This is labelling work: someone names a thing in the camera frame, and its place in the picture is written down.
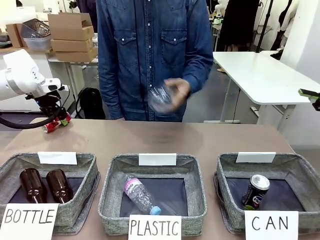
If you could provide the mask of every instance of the black backpack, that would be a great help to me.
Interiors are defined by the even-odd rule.
[[[80,91],[79,97],[75,104],[75,112],[76,116],[78,116],[80,119],[83,119],[78,112],[79,102],[85,119],[106,119],[102,98],[98,89],[86,87]]]

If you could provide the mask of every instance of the person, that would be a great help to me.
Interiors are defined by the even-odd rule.
[[[99,85],[110,119],[181,122],[213,65],[206,1],[96,0],[96,8]],[[163,84],[175,91],[169,113],[148,104]]]
[[[15,4],[17,7],[23,7],[22,2],[19,0],[15,0]]]
[[[86,13],[90,15],[91,23],[95,33],[98,32],[98,20],[97,20],[97,7],[96,0],[76,0],[80,13]]]

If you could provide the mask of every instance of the bottle label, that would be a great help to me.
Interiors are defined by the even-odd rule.
[[[124,192],[125,194],[129,195],[131,194],[132,189],[134,189],[135,186],[142,184],[138,178],[131,178],[128,180],[124,185]]]

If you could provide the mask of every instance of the blue bottle cap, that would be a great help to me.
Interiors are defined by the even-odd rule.
[[[150,210],[150,215],[160,215],[161,213],[161,209],[158,206],[154,206],[151,210]]]

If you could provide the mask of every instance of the chest pocket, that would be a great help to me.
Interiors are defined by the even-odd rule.
[[[185,63],[186,29],[164,29],[161,31],[162,63],[176,66]]]
[[[118,61],[126,67],[138,64],[137,36],[135,30],[114,30]]]

